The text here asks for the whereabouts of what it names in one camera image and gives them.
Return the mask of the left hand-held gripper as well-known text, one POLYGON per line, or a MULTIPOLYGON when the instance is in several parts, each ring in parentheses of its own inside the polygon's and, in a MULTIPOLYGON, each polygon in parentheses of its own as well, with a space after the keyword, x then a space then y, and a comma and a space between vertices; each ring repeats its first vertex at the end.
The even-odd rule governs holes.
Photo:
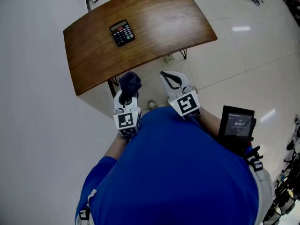
POLYGON ((114 121, 119 134, 123 137, 132 136, 139 132, 141 123, 141 109, 138 107, 138 91, 136 91, 124 108, 122 99, 122 89, 116 93, 114 104, 114 121))

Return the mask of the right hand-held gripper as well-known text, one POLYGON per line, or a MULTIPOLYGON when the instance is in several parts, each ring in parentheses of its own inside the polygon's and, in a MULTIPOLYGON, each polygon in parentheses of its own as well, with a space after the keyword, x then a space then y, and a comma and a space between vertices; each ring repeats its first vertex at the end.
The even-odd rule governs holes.
POLYGON ((183 73, 161 71, 160 79, 169 97, 169 105, 182 119, 191 120, 200 115, 200 102, 196 89, 189 85, 190 81, 183 73))

